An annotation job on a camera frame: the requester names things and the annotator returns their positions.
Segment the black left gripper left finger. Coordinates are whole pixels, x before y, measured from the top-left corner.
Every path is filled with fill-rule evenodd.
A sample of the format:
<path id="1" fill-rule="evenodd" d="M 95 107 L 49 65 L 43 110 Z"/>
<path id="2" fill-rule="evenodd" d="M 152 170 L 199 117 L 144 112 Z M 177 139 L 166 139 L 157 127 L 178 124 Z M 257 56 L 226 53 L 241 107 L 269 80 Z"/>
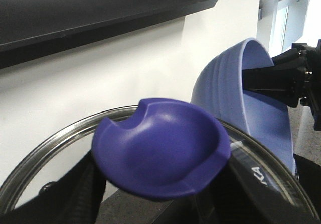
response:
<path id="1" fill-rule="evenodd" d="M 48 190 L 1 216 L 1 223 L 96 223 L 105 177 L 89 151 Z"/>

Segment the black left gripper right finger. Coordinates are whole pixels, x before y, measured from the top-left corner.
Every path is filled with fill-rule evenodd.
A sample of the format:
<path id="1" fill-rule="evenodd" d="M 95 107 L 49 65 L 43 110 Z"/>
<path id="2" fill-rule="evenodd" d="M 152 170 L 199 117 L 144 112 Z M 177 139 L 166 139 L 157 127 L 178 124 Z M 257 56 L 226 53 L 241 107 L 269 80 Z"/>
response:
<path id="1" fill-rule="evenodd" d="M 176 223 L 320 223 L 234 158 L 197 172 L 206 188 L 175 201 Z"/>

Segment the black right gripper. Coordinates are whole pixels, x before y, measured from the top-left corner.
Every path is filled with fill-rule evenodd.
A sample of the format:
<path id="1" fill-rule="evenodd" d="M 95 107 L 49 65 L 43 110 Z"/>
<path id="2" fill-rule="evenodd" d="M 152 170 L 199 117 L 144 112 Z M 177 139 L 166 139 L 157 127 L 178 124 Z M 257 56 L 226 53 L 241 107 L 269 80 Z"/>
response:
<path id="1" fill-rule="evenodd" d="M 274 66 L 242 70 L 243 89 L 273 98 L 292 108 L 298 106 L 301 97 L 300 104 L 310 107 L 314 130 L 320 131 L 320 39 L 316 47 L 307 43 L 292 43 L 292 48 L 272 57 Z"/>

